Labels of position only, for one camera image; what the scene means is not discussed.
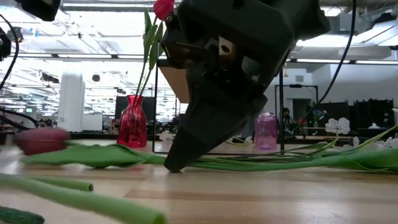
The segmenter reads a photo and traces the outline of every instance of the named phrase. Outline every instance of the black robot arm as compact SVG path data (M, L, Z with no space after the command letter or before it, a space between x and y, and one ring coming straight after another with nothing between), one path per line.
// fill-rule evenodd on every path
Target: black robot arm
M298 40L330 30L317 0L183 0L166 18L167 60L190 103L165 166L178 172L240 131Z

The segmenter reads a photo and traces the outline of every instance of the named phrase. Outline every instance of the black cable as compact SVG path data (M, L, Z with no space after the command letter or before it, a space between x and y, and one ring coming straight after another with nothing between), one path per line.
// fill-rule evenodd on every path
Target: black cable
M334 74L333 78L331 79L329 87L326 89L326 92L325 92L325 94L323 94L321 99L318 100L318 102L315 103L315 105L308 111L308 113L305 115L304 119L301 120L300 124L298 124L298 126L295 128L295 130L303 125L304 121L307 120L308 116L312 113L312 111L326 98L326 96L329 94L329 91L332 88L333 84L335 84L337 75L340 72L341 66L344 63L344 60L345 60L345 58L347 56L349 47L351 46L351 42L353 41L353 37L354 37L354 33L355 33L355 18L356 18L356 0L353 0L353 11L352 11L352 13L353 13L353 15L351 17L351 30L349 32L347 46L346 46L346 48L344 50L343 55L341 56L340 63L338 64L337 69L335 71L335 74Z
M4 84L6 83L6 80L10 76L10 74L12 72L12 69L14 68L15 62L16 62L16 60L18 58L19 42L18 42L17 34L16 34L13 26L11 25L11 23L2 14L0 14L0 17L2 17L2 19L4 19L4 22L6 22L6 24L10 27L11 32L12 32L12 34L14 36L14 39L15 39L15 43L16 43L16 49L15 49L15 53L14 53L14 58L12 59L12 62L10 64L10 66L8 67L7 73L5 74L5 76L2 79L2 82L0 84L0 90L1 90L3 88L3 86L4 86ZM24 115L24 114L21 114L21 113L17 113L17 112L14 112L14 111L5 110L3 108L0 108L0 111L5 112L5 113L9 113L9 114L14 114L16 116L21 116L23 118L27 118L29 121L31 121L31 122L33 122L35 124L36 128L39 127L38 122L35 119L31 118L30 116L27 116L27 115ZM10 119L6 118L5 116L0 116L0 120L10 124L11 126L13 126L15 128L19 128L19 129L23 129L23 130L28 129L27 127L23 127L22 125L11 121Z

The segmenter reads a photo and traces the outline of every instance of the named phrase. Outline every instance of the table surface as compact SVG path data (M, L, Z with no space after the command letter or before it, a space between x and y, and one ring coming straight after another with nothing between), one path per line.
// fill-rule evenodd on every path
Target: table surface
M91 182L96 193L163 211L172 224L398 223L395 175L328 168L273 172L187 168L170 174L162 166L150 165L106 170L78 165L25 167L23 172ZM0 205L38 213L47 224L117 223L4 188Z

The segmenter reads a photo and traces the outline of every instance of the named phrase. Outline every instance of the pink tulip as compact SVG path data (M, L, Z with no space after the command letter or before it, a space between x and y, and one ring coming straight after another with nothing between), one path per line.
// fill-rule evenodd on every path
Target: pink tulip
M17 133L14 143L29 156L66 149L64 142L69 139L70 134L65 130L39 128Z
M174 0L157 0L154 4L156 17L164 20L174 9Z

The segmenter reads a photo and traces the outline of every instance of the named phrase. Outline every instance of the pink glass vase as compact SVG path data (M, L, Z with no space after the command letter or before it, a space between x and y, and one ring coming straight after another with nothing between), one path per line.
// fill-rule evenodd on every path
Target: pink glass vase
M124 110L120 119L118 144L130 148L147 146L147 120L142 101L144 97L128 95L129 106Z
M276 150L277 122L273 113L262 113L255 123L254 146L257 151Z

